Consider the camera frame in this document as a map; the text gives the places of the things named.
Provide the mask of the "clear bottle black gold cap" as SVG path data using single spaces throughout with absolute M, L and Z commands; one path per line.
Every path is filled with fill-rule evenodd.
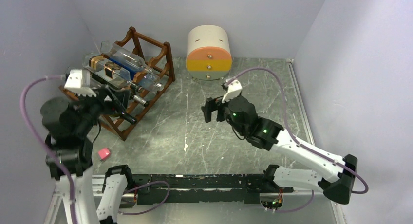
M 83 66 L 115 90 L 133 89 L 136 92 L 143 92 L 147 88 L 134 82 L 134 75 L 138 73 L 136 69 L 119 65 L 112 60 L 97 53 L 89 53 L 83 57 Z

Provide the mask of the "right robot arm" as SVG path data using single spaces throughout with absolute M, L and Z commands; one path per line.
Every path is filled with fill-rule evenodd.
M 350 202 L 358 159 L 348 154 L 336 155 L 322 150 L 270 119 L 258 116 L 254 104 L 238 96 L 228 102 L 223 97 L 208 98 L 201 107 L 205 122 L 217 112 L 218 122 L 227 122 L 240 139 L 268 152 L 280 153 L 305 165 L 307 169 L 268 166 L 263 187 L 274 192 L 278 188 L 299 187 L 323 193 L 329 200 L 347 205 Z

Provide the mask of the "dark green labelled wine bottle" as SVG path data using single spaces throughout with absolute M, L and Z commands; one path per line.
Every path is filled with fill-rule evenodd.
M 126 112 L 124 108 L 112 108 L 110 112 L 110 116 L 118 117 L 120 119 L 126 120 L 130 124 L 136 124 L 137 119 Z

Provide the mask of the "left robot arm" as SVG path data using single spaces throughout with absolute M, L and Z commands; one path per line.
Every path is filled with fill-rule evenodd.
M 115 224 L 123 193 L 133 190 L 135 179 L 127 165 L 107 170 L 103 195 L 95 204 L 92 184 L 93 143 L 87 137 L 101 115 L 126 119 L 130 91 L 97 88 L 94 96 L 72 102 L 64 97 L 48 100 L 41 107 L 43 126 L 48 130 L 45 145 L 50 175 L 62 197 L 70 224 Z

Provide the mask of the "small clear glass bottle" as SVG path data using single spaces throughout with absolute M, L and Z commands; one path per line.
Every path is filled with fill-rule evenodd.
M 100 51 L 107 55 L 111 61 L 128 70 L 131 79 L 133 79 L 139 72 L 146 72 L 147 76 L 153 76 L 155 79 L 159 77 L 154 70 L 145 63 L 143 58 L 116 43 L 103 41 L 101 43 Z

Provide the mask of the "olive green wine bottle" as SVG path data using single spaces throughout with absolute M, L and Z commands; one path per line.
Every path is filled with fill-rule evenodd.
M 128 103 L 138 103 L 144 107 L 147 107 L 149 105 L 149 101 L 146 100 L 145 98 L 140 96 L 140 93 L 137 93 L 133 90 L 129 90 L 129 99 L 128 99 Z

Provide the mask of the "blue glass bottle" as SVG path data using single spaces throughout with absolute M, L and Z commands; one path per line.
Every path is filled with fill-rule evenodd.
M 131 79 L 130 72 L 128 70 L 126 70 L 125 68 L 121 67 L 120 65 L 118 65 L 118 66 L 120 67 L 120 71 L 114 72 L 114 75 L 116 77 L 122 78 L 130 84 L 132 84 L 132 83 L 138 84 L 139 86 L 141 86 L 144 89 L 149 90 L 150 92 L 153 92 L 153 93 L 163 90 L 164 84 L 162 84 L 160 82 L 160 77 L 155 79 L 153 76 L 147 76 L 146 72 L 139 72 L 134 76 L 133 79 Z

